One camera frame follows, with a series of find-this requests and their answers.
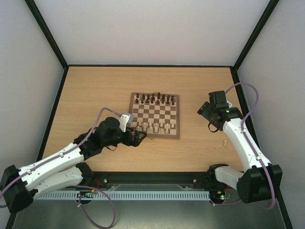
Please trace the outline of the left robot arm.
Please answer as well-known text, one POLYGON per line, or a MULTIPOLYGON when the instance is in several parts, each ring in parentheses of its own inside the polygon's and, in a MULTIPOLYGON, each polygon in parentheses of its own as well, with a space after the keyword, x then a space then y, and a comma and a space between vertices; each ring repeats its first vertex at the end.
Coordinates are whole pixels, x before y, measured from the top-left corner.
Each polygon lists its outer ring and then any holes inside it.
POLYGON ((104 148, 118 144, 137 147, 147 136, 127 126, 123 118, 108 117, 88 132, 79 135, 59 152, 17 168, 4 169, 0 196, 10 213, 17 213, 40 196, 64 187, 88 185, 93 173, 85 160, 98 155, 104 148))

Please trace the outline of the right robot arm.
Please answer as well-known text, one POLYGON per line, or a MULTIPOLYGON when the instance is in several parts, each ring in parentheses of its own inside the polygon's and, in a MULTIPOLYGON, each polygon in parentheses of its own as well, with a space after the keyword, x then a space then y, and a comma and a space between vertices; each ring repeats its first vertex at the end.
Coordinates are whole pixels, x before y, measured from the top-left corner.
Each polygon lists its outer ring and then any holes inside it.
POLYGON ((240 110, 227 101, 225 92, 209 93, 209 101, 197 113, 229 137, 244 168, 240 172, 227 164, 212 165, 209 167, 209 184, 213 187, 227 184, 237 191, 244 203, 268 199, 274 202, 283 172, 279 165, 272 165, 259 149, 244 125, 240 110))

